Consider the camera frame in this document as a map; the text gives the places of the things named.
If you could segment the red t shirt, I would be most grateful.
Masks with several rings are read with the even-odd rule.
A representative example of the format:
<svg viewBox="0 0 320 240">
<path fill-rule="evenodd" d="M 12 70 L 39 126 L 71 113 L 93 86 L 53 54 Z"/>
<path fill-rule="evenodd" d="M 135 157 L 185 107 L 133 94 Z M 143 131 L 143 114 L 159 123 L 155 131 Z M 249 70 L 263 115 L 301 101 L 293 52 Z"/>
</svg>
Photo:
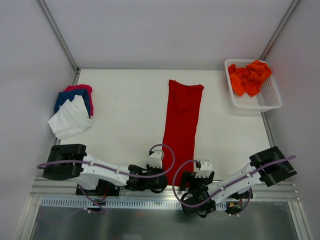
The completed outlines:
<svg viewBox="0 0 320 240">
<path fill-rule="evenodd" d="M 173 183 L 175 172 L 195 153 L 195 139 L 204 86 L 183 85 L 175 80 L 168 82 L 168 101 L 162 143 L 175 155 L 175 163 L 166 174 L 168 184 Z"/>
</svg>

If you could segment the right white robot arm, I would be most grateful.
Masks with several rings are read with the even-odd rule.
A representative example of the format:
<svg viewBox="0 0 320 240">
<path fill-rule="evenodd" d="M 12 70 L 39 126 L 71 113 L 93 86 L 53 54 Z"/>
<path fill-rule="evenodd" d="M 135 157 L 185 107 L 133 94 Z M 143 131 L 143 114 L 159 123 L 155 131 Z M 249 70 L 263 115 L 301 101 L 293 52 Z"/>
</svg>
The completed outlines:
<svg viewBox="0 0 320 240">
<path fill-rule="evenodd" d="M 195 162 L 196 171 L 185 171 L 180 181 L 181 206 L 185 215 L 206 218 L 227 199 L 244 200 L 253 197 L 252 187 L 271 187 L 297 174 L 290 161 L 275 146 L 249 157 L 249 163 L 226 179 L 214 182 L 214 171 L 208 160 Z"/>
</svg>

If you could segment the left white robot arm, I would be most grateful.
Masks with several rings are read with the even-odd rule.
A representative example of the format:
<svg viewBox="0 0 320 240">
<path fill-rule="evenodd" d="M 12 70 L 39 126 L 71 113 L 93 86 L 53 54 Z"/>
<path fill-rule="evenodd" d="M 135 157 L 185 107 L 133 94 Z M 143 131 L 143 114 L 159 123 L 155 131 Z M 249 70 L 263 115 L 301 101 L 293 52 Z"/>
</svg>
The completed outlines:
<svg viewBox="0 0 320 240">
<path fill-rule="evenodd" d="M 71 180 L 91 196 L 118 196 L 120 189 L 161 193 L 168 185 L 163 166 L 162 150 L 152 147 L 144 167 L 130 164 L 114 165 L 86 153 L 83 144 L 64 144 L 51 147 L 48 159 L 37 166 L 42 177 L 53 181 Z"/>
</svg>

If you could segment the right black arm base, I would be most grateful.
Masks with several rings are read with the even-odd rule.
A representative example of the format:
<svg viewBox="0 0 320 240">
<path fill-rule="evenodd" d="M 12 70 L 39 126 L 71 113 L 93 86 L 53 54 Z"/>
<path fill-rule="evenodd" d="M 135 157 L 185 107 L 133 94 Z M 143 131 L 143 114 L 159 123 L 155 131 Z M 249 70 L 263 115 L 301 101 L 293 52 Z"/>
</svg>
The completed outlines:
<svg viewBox="0 0 320 240">
<path fill-rule="evenodd" d="M 233 193 L 232 195 L 228 196 L 227 199 L 233 199 L 233 200 L 243 200 L 243 199 L 251 199 L 253 197 L 251 189 L 243 192 L 243 193 Z"/>
</svg>

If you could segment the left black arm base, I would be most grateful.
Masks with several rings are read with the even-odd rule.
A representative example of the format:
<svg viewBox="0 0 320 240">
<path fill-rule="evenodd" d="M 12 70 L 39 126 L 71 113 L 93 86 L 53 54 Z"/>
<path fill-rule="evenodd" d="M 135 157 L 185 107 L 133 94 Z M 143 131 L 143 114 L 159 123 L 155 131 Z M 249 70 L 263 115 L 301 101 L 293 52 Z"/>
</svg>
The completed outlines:
<svg viewBox="0 0 320 240">
<path fill-rule="evenodd" d="M 83 190 L 88 196 L 94 197 L 118 197 L 120 193 L 120 188 L 118 186 L 101 179 L 98 181 L 98 185 L 95 189 L 87 190 L 83 188 Z"/>
</svg>

